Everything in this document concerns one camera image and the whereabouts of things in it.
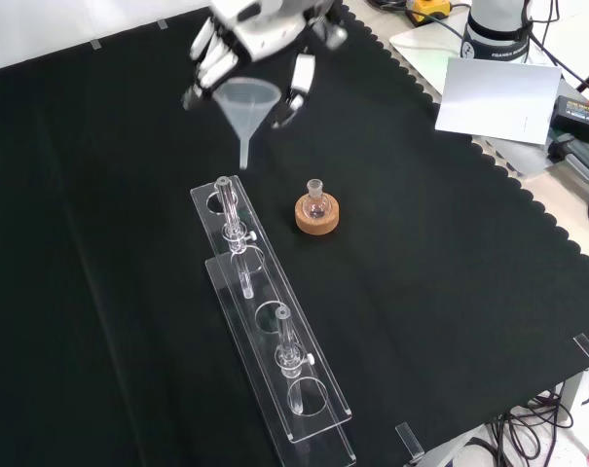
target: clear acrylic stand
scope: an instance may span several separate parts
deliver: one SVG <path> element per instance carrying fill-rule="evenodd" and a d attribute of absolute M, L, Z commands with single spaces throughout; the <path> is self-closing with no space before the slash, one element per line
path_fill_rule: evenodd
<path fill-rule="evenodd" d="M 238 177 L 191 191 L 215 258 L 205 262 L 285 467 L 344 467 L 351 418 Z"/>

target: table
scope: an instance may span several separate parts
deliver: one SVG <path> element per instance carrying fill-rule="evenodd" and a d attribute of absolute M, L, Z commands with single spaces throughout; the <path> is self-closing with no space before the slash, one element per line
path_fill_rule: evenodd
<path fill-rule="evenodd" d="M 30 457 L 48 465 L 66 465 L 67 459 L 72 465 L 101 465 L 101 458 L 111 465 L 148 460 L 210 467 L 274 460 L 205 277 L 202 261 L 209 247 L 188 197 L 191 188 L 235 171 L 237 162 L 220 157 L 235 152 L 236 140 L 231 132 L 214 132 L 215 126 L 226 127 L 218 109 L 185 114 L 178 103 L 190 74 L 188 43 L 203 18 L 204 12 L 175 18 L 166 31 L 146 26 L 101 40 L 99 51 L 86 45 L 0 71 L 0 349 L 8 347 L 0 353 L 6 357 L 0 382 L 11 382 L 9 391 L 0 384 L 0 452 L 9 451 L 13 463 L 28 452 L 10 450 L 12 421 L 23 428 L 21 441 L 34 436 L 28 440 Z M 347 430 L 359 465 L 376 467 L 409 459 L 394 431 L 403 421 L 433 454 L 432 447 L 495 411 L 584 368 L 586 358 L 569 334 L 580 327 L 584 332 L 589 323 L 584 309 L 570 316 L 571 304 L 549 304 L 568 328 L 530 328 L 529 339 L 517 335 L 514 319 L 537 321 L 522 304 L 538 308 L 538 300 L 526 289 L 502 293 L 480 254 L 487 253 L 506 274 L 504 283 L 516 281 L 524 269 L 539 271 L 551 276 L 547 286 L 554 293 L 589 280 L 589 264 L 583 261 L 565 280 L 552 275 L 567 261 L 576 265 L 572 248 L 525 203 L 525 195 L 479 159 L 466 138 L 430 129 L 433 106 L 425 96 L 413 88 L 408 93 L 388 88 L 411 86 L 410 80 L 380 60 L 382 52 L 362 39 L 359 28 L 350 27 L 360 49 L 319 55 L 307 117 L 256 144 L 257 167 L 242 182 L 353 410 Z M 370 57 L 380 67 L 371 77 L 356 66 Z M 286 59 L 255 72 L 286 83 Z M 372 86 L 362 87 L 365 80 Z M 389 99 L 400 105 L 387 106 Z M 352 112 L 353 102 L 369 114 Z M 405 137 L 377 112 L 415 116 L 425 124 L 409 128 Z M 326 124 L 336 118 L 344 126 Z M 198 139 L 201 147 L 193 149 Z M 392 156 L 393 147 L 402 151 L 400 159 Z M 457 161 L 439 158 L 441 151 Z M 22 162 L 24 154 L 29 157 Z M 450 237 L 438 236 L 435 217 L 427 215 L 436 211 L 439 198 L 419 181 L 424 166 L 443 198 L 452 201 L 451 210 L 441 210 L 444 225 L 457 233 Z M 467 227 L 471 209 L 463 208 L 473 201 L 471 191 L 444 176 L 458 176 L 461 169 L 483 175 L 482 181 L 469 180 L 483 197 L 471 207 L 489 219 L 484 226 L 476 222 L 478 232 Z M 323 243 L 300 236 L 288 223 L 290 200 L 318 175 L 343 209 L 349 206 L 339 236 Z M 491 187 L 505 193 L 506 205 Z M 274 195 L 266 197 L 267 191 Z M 398 201 L 399 215 L 387 215 L 385 195 Z M 409 201 L 423 201 L 424 207 L 413 209 Z M 489 216 L 491 205 L 501 217 Z M 562 249 L 551 258 L 540 251 L 548 268 L 522 258 L 508 265 L 487 251 L 479 231 L 495 235 L 506 209 L 543 233 L 542 245 L 536 242 L 534 249 Z M 387 237 L 382 228 L 406 235 L 409 247 L 379 251 Z M 526 232 L 515 234 L 523 238 Z M 528 238 L 534 242 L 531 234 Z M 507 255 L 523 251 L 513 250 L 521 245 L 507 238 L 499 241 Z M 448 248 L 450 242 L 462 245 L 464 254 Z M 11 268 L 14 262 L 23 265 Z M 480 273 L 456 269 L 464 262 Z M 311 264 L 325 281 L 309 281 Z M 462 278 L 496 300 L 488 304 L 460 293 Z M 542 287 L 538 280 L 534 277 L 534 286 Z M 327 294 L 327 287 L 339 293 Z M 589 294 L 589 283 L 582 283 L 584 288 Z M 448 302 L 437 304 L 437 297 Z M 577 297 L 577 302 L 589 300 Z M 489 316 L 479 312 L 482 308 L 497 312 Z M 505 309 L 508 316 L 500 312 Z M 338 321 L 342 327 L 336 332 Z M 466 325 L 472 321 L 484 334 L 470 332 Z M 551 338 L 550 331 L 561 340 L 556 352 L 562 360 L 555 364 L 541 362 L 548 351 L 533 344 Z M 497 372 L 486 365 L 492 358 L 513 381 L 532 372 L 487 336 L 516 338 L 508 350 L 530 352 L 524 361 L 541 364 L 539 378 L 521 388 L 510 376 L 494 381 Z M 474 352 L 472 345 L 491 353 Z M 443 358 L 451 359 L 448 365 Z M 474 376 L 474 368 L 482 378 Z M 47 420 L 45 429 L 37 424 L 41 419 Z M 78 431 L 75 420 L 83 422 Z M 62 449 L 50 449 L 51 442 Z M 80 455 L 73 458 L 76 452 Z"/>
<path fill-rule="evenodd" d="M 363 23 L 372 29 L 372 33 L 378 37 L 378 40 L 383 44 L 384 48 L 390 51 L 391 55 L 398 59 L 401 65 L 406 67 L 409 72 L 416 77 L 418 83 L 424 87 L 426 92 L 433 96 L 435 101 L 439 102 L 441 100 L 441 94 L 437 92 L 437 90 L 422 77 L 417 69 L 414 68 L 401 53 L 397 52 L 389 42 L 389 38 L 395 34 L 412 30 L 413 25 L 411 21 L 403 15 L 379 12 L 370 7 L 363 0 L 350 0 L 347 1 L 346 4 L 349 6 L 350 11 L 356 15 L 359 20 L 363 21 Z M 533 15 L 535 15 L 535 18 L 537 18 L 538 15 L 545 18 L 545 13 L 548 11 L 547 8 L 548 5 L 544 5 L 542 2 L 536 4 L 533 9 Z M 576 4 L 566 5 L 563 3 L 562 11 L 563 18 L 565 16 L 567 16 L 567 18 L 572 18 L 577 15 L 578 11 L 581 11 L 581 7 Z M 586 19 L 586 17 L 587 15 L 582 15 L 580 18 Z M 582 54 L 576 54 L 573 56 L 570 52 L 570 42 L 573 41 L 567 40 L 567 42 L 565 42 L 562 37 L 564 36 L 568 39 L 570 37 L 569 29 L 570 27 L 573 28 L 574 25 L 575 30 L 580 27 L 577 25 L 576 19 L 565 21 L 563 27 L 559 26 L 558 34 L 556 33 L 556 29 L 552 28 L 549 49 L 569 65 L 571 69 L 577 70 L 577 72 L 580 73 L 580 76 L 582 76 L 589 72 L 589 46 L 579 49 L 577 44 L 575 44 L 576 47 L 573 48 L 573 50 L 582 50 Z M 570 77 L 570 80 L 571 82 L 576 81 L 573 77 Z M 495 158 L 497 164 L 500 166 L 506 166 L 505 161 L 496 155 L 495 149 L 488 145 L 486 141 L 477 138 L 474 139 L 474 142 L 480 144 L 486 154 Z M 516 173 L 513 173 L 512 169 L 509 170 L 509 173 L 511 175 L 516 175 Z M 558 225 L 569 233 L 569 238 L 579 245 L 582 253 L 589 256 L 589 221 L 586 215 L 589 201 L 589 186 L 583 183 L 576 173 L 564 163 L 558 164 L 536 177 L 523 179 L 521 183 L 524 189 L 529 190 L 533 194 L 534 200 L 541 202 L 544 205 L 546 212 L 556 218 Z M 581 374 L 570 378 L 570 380 L 567 381 L 565 397 L 563 400 L 565 407 L 572 410 L 572 408 L 578 404 L 576 396 L 578 394 L 585 394 L 588 390 L 588 385 L 589 371 L 582 372 Z M 451 442 L 448 442 L 437 449 L 433 449 L 419 465 L 425 467 L 444 466 L 469 440 L 472 432 L 473 431 L 470 431 L 460 435 Z"/>
<path fill-rule="evenodd" d="M 441 95 L 422 78 L 422 75 L 389 42 L 391 36 L 412 30 L 413 25 L 411 21 L 402 15 L 379 12 L 368 6 L 363 0 L 349 0 L 346 4 L 352 13 L 356 15 L 357 19 L 363 21 L 372 29 L 373 34 L 378 36 L 379 41 L 385 49 L 390 51 L 392 56 L 398 59 L 402 66 L 405 66 L 409 69 L 410 73 L 418 78 L 418 83 L 424 87 L 425 91 L 432 95 L 435 101 L 440 102 Z M 561 2 L 561 4 L 564 9 L 566 7 L 565 2 Z M 542 5 L 542 2 L 536 6 L 537 12 L 543 14 L 545 7 Z M 573 10 L 579 8 L 577 5 L 567 5 L 567 7 Z M 566 23 L 561 34 L 567 34 L 568 29 L 569 26 Z M 550 34 L 550 39 L 552 37 L 558 37 L 553 26 Z M 580 76 L 589 73 L 589 64 L 587 64 L 589 63 L 589 47 L 582 49 L 583 54 L 580 55 L 581 59 L 569 61 L 568 58 L 572 56 L 568 52 L 569 49 L 556 48 L 562 40 L 552 42 L 554 45 L 550 45 L 551 51 L 554 54 L 561 54 L 560 59 L 566 59 L 566 62 L 572 69 L 577 68 L 582 71 L 583 73 L 578 71 Z M 487 154 L 496 158 L 499 165 L 505 166 L 505 162 L 496 156 L 493 148 L 483 142 L 479 142 L 479 144 L 482 145 L 483 150 Z M 553 169 L 539 176 L 522 179 L 521 183 L 526 190 L 529 190 L 534 195 L 534 199 L 541 202 L 545 206 L 546 211 L 557 219 L 558 225 L 569 232 L 569 238 L 580 246 L 582 253 L 589 256 L 589 221 L 586 215 L 589 201 L 589 186 L 582 182 L 573 170 L 565 164 L 558 164 Z"/>

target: white funnel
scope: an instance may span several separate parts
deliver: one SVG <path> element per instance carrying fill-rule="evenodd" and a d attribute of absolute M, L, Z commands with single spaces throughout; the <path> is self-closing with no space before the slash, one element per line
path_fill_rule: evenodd
<path fill-rule="evenodd" d="M 281 99 L 271 83 L 253 78 L 233 78 L 214 92 L 214 99 L 239 138 L 239 168 L 248 166 L 248 141 Z"/>

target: black cloth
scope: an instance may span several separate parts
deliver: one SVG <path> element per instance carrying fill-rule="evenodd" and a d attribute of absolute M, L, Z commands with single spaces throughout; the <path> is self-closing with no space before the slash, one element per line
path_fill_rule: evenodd
<path fill-rule="evenodd" d="M 185 112 L 194 12 L 0 71 L 0 465 L 276 465 L 189 191 L 238 173 Z M 437 113 L 369 30 L 318 43 L 308 107 L 241 181 L 353 412 L 358 465 L 408 460 L 589 366 L 589 259 Z M 248 75 L 287 89 L 294 53 Z M 326 237 L 294 204 L 321 178 Z"/>

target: white paper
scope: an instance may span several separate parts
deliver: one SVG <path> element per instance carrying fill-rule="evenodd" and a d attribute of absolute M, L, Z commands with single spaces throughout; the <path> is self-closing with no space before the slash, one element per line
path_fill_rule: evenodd
<path fill-rule="evenodd" d="M 450 58 L 436 129 L 544 144 L 560 68 Z"/>

